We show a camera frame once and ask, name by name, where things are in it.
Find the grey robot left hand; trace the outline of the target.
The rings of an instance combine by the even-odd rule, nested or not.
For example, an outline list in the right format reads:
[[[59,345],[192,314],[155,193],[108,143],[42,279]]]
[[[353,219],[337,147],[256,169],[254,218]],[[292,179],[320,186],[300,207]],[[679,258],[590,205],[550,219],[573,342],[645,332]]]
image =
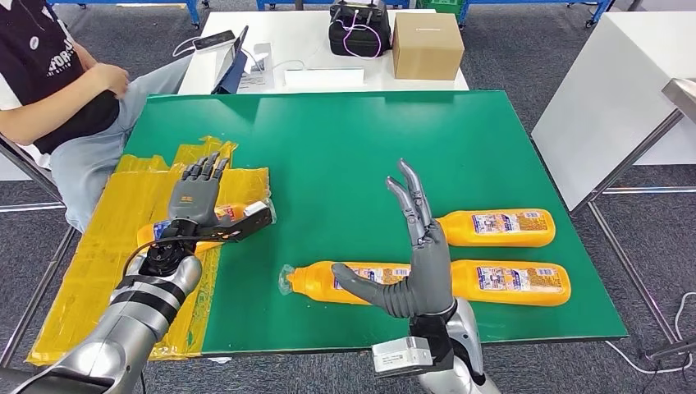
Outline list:
[[[219,152],[199,158],[188,165],[176,182],[167,212],[171,219],[188,219],[201,227],[219,224],[215,213],[220,180],[229,162]]]

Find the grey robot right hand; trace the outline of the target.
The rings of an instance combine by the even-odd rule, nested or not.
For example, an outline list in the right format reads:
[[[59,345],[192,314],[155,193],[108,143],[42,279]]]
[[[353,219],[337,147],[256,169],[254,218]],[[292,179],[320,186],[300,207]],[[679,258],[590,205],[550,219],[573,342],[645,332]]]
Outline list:
[[[417,172],[403,158],[397,167],[407,186],[391,176],[386,185],[405,217],[411,245],[410,274],[397,283],[384,285],[359,276],[344,263],[334,263],[332,273],[344,290],[394,318],[441,314],[455,303],[449,245],[432,215]]]

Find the person's right hand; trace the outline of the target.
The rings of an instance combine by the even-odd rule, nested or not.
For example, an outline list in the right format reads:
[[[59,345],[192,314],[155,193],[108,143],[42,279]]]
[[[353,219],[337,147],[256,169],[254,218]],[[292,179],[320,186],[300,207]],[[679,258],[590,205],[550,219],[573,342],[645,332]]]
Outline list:
[[[117,99],[122,98],[129,84],[128,72],[119,66],[96,63],[86,72],[91,89],[96,94],[109,91]]]

